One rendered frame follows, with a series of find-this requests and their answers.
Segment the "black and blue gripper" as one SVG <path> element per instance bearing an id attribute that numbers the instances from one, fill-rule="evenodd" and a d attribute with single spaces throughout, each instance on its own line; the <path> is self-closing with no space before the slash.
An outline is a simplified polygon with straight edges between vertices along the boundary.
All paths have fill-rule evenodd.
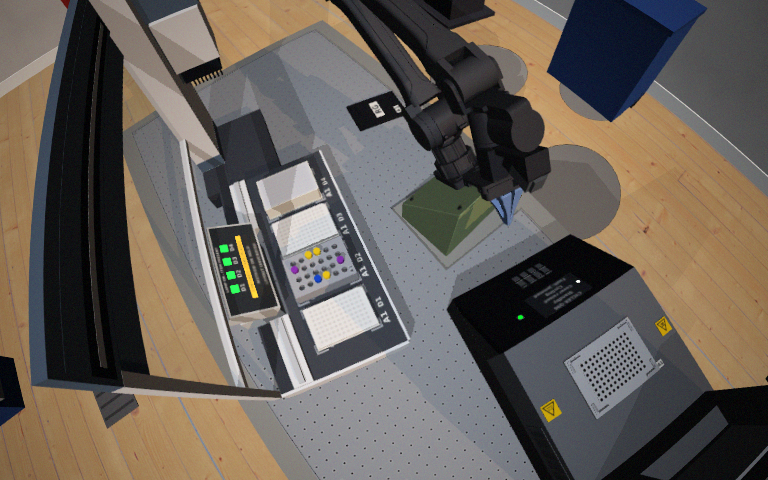
<path id="1" fill-rule="evenodd" d="M 474 143 L 474 148 L 490 148 L 495 146 L 497 146 L 495 143 Z M 523 192 L 512 176 L 499 182 L 492 183 L 482 179 L 479 168 L 479 170 L 464 176 L 463 182 L 467 187 L 477 187 L 478 192 L 481 193 L 482 199 L 491 202 L 503 223 L 506 225 L 511 224 L 514 211 Z"/>

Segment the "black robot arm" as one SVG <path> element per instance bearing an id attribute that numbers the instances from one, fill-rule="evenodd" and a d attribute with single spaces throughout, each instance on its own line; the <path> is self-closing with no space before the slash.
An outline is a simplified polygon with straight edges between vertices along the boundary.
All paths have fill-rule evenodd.
<path id="1" fill-rule="evenodd" d="M 350 20 L 399 89 L 406 106 L 401 114 L 417 142 L 432 151 L 437 180 L 459 190 L 465 186 L 463 177 L 480 168 L 482 179 L 496 183 L 512 176 L 525 193 L 543 187 L 551 172 L 549 150 L 539 146 L 545 132 L 543 118 L 527 98 L 500 91 L 505 90 L 503 75 L 493 57 L 444 27 L 414 0 L 330 1 Z M 439 100 L 421 109 L 435 97 Z M 475 148 L 476 158 L 460 137 L 467 126 L 474 143 L 497 146 Z"/>

